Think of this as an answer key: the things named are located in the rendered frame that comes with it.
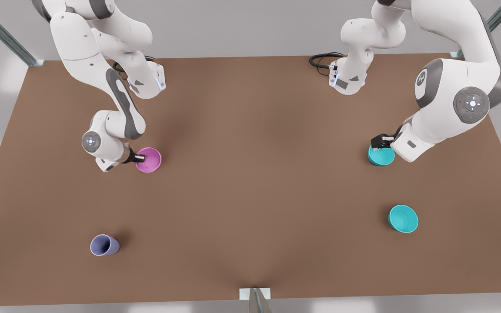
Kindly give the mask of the lavender cup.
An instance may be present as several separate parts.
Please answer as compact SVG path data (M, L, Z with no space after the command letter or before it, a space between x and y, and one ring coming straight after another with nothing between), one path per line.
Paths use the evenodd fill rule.
M108 256L117 253L119 242L107 234L99 234L90 243L90 251L95 256Z

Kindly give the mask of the teal blue bowl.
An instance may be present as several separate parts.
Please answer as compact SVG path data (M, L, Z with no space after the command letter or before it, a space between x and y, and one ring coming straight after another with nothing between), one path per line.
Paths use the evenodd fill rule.
M400 233L412 233L419 226L419 218L409 206L397 205L388 213L388 224Z
M375 166L388 166L395 160L395 152L392 148L374 149L368 147L368 160Z

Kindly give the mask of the silver frame post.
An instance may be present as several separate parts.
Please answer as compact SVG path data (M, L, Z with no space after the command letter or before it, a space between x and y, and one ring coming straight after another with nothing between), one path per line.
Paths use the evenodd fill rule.
M248 313L273 313L268 303L271 288L239 289L239 299L248 300Z
M489 30L501 25L501 0L472 0L472 3L486 20Z
M16 38L0 24L0 41L29 67L41 67L44 60L36 59Z

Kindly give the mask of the pink bowl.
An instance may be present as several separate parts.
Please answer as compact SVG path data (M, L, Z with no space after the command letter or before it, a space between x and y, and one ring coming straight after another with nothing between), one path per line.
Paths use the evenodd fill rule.
M143 173L155 172L162 161L161 153L155 148L143 148L136 155L136 167Z

